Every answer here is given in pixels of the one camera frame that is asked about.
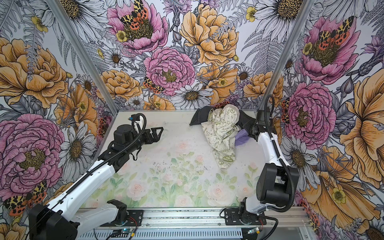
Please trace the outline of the purple cloth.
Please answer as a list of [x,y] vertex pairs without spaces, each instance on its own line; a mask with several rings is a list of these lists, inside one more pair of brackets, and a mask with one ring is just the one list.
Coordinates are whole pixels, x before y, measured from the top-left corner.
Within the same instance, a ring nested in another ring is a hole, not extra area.
[[249,139],[250,137],[246,129],[242,129],[235,136],[235,146],[243,145],[247,143]]

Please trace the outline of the cream patterned cloth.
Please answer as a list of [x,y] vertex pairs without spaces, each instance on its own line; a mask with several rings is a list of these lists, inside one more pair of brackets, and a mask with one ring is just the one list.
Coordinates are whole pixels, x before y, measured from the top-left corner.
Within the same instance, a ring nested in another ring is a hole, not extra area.
[[212,109],[202,123],[206,140],[220,169],[228,169],[236,160],[235,141],[241,128],[237,125],[240,110],[234,105]]

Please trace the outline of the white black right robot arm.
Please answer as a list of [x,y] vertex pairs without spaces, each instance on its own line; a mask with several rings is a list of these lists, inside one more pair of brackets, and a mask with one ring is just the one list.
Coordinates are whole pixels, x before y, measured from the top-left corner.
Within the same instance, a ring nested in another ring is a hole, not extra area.
[[299,173],[283,156],[271,124],[267,112],[263,119],[253,119],[234,105],[199,109],[187,129],[172,120],[164,122],[153,129],[154,140],[162,144],[155,160],[161,160],[167,148],[183,144],[196,150],[161,169],[165,185],[156,184],[154,191],[174,198],[175,207],[228,207],[239,202],[240,214],[288,211]]

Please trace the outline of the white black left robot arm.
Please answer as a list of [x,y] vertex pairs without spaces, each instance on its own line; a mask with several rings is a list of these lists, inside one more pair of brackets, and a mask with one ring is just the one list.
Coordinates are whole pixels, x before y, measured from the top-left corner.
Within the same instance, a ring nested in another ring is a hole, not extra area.
[[78,214],[78,210],[105,181],[116,174],[128,160],[137,160],[143,145],[157,143],[162,127],[121,125],[94,165],[47,205],[37,204],[29,212],[31,240],[75,240],[104,224],[123,226],[128,220],[127,205],[109,200],[97,209]]

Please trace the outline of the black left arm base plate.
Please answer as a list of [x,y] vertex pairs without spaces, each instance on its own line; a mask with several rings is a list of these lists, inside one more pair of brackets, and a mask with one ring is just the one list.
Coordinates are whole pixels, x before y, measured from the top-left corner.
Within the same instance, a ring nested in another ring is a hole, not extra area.
[[127,210],[127,217],[121,222],[113,221],[101,227],[140,227],[142,225],[143,210]]

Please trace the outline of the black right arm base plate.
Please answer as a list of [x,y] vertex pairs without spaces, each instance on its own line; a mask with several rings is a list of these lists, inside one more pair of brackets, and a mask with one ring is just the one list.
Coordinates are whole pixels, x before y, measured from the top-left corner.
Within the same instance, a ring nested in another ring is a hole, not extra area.
[[240,212],[240,208],[224,208],[220,217],[225,220],[226,226],[261,226],[267,223],[264,215],[258,216],[248,212]]

